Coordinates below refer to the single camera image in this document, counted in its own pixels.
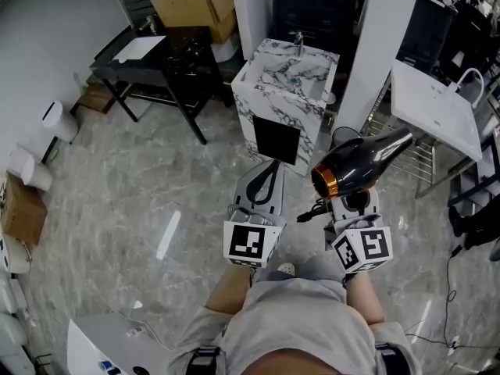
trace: trash can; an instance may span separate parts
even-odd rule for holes
[[[44,127],[63,141],[72,141],[78,133],[78,124],[74,117],[63,109],[61,102],[52,102],[43,118]]]
[[[21,179],[25,185],[33,186],[42,191],[48,191],[52,184],[52,175],[48,168],[40,162],[35,162],[32,155],[28,156],[24,164]]]
[[[5,271],[9,273],[29,273],[31,260],[21,241],[0,234],[0,257]]]

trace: hair dryer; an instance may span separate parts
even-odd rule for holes
[[[333,148],[311,171],[322,198],[346,196],[370,189],[390,163],[412,144],[405,128],[372,137],[358,137]]]

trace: wrist strap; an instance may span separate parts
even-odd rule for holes
[[[408,362],[401,350],[387,343],[375,346],[381,353],[387,375],[411,375]]]
[[[220,348],[206,346],[195,351],[187,365],[186,375],[215,375],[217,370],[216,358]]]

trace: white paper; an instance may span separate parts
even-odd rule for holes
[[[125,63],[128,59],[142,59],[148,54],[165,36],[148,36],[136,37],[130,41],[128,45],[120,50],[120,52],[113,57],[117,59],[120,64]]]

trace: gray t-shirt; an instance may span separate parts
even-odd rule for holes
[[[230,316],[201,308],[173,351],[169,375],[185,375],[193,351],[218,346],[217,375],[239,375],[263,355],[302,350],[350,375],[384,375],[378,344],[398,347],[412,375],[422,373],[401,325],[368,326],[345,304],[345,289],[333,280],[294,278],[262,281],[247,293],[241,311]]]

